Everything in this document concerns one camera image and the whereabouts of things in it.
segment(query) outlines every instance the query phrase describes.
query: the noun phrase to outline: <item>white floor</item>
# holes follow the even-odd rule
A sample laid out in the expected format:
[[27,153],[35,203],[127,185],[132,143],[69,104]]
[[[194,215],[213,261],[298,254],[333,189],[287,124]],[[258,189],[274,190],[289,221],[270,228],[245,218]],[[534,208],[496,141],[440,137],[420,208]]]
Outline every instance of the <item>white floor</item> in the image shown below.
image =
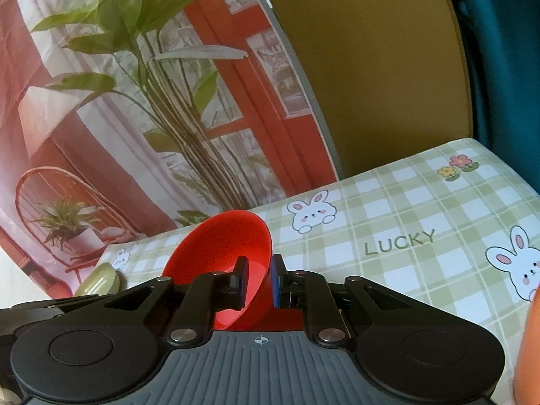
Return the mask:
[[49,298],[13,263],[4,250],[0,249],[0,309],[26,301]]

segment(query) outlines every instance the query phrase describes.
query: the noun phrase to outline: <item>pink flower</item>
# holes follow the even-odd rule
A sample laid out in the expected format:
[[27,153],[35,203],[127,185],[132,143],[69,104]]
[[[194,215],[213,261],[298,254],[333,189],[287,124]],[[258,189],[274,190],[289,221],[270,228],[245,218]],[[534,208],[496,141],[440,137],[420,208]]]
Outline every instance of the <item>pink flower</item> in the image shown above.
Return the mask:
[[473,161],[466,155],[458,155],[457,157],[450,157],[450,166],[459,167],[463,169],[465,166],[472,164]]

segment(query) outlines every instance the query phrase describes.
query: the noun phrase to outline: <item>triangular cutout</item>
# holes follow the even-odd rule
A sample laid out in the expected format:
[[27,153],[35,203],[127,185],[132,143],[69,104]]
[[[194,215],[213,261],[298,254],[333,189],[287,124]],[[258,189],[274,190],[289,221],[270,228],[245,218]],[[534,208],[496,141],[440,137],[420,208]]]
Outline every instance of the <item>triangular cutout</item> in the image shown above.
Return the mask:
[[152,294],[153,288],[145,286],[131,293],[118,297],[115,300],[105,304],[107,309],[118,309],[120,311],[136,311],[144,301]]
[[391,295],[385,294],[372,286],[366,286],[365,290],[367,294],[372,298],[375,304],[382,311],[396,311],[398,309],[407,309],[411,306],[404,301],[396,299]]

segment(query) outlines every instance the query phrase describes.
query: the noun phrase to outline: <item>checkered tablecloth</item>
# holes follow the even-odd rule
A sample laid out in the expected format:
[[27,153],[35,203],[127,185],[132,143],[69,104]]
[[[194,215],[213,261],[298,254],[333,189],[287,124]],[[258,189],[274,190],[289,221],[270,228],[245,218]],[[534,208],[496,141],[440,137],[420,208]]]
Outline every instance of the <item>checkered tablecloth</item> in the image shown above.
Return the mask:
[[[452,158],[460,155],[466,157]],[[464,168],[453,167],[451,160]],[[519,297],[509,273],[487,260],[486,251],[495,246],[513,251],[515,225],[525,230],[531,246],[540,247],[540,196],[472,139],[325,190],[326,201],[337,210],[335,219],[306,234],[293,229],[287,205],[308,203],[320,190],[253,210],[268,225],[274,252],[283,255],[287,268],[319,272],[331,282],[362,275],[486,327],[507,355],[493,399],[499,405],[512,403],[513,367],[530,302]],[[112,263],[119,251],[124,257],[129,251],[121,274],[127,287],[137,285],[161,274],[192,229],[110,246],[102,261]]]

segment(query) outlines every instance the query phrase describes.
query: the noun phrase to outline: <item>crosshair symbol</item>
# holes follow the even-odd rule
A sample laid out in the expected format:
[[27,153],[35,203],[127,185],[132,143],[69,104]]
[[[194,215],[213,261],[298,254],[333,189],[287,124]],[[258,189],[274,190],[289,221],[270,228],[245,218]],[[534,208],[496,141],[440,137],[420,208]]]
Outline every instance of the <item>crosshair symbol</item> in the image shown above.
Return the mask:
[[269,340],[267,337],[261,335],[261,336],[258,336],[257,338],[255,338],[252,341],[255,341],[257,344],[262,346],[263,344],[266,344],[268,341],[271,341],[271,340]]

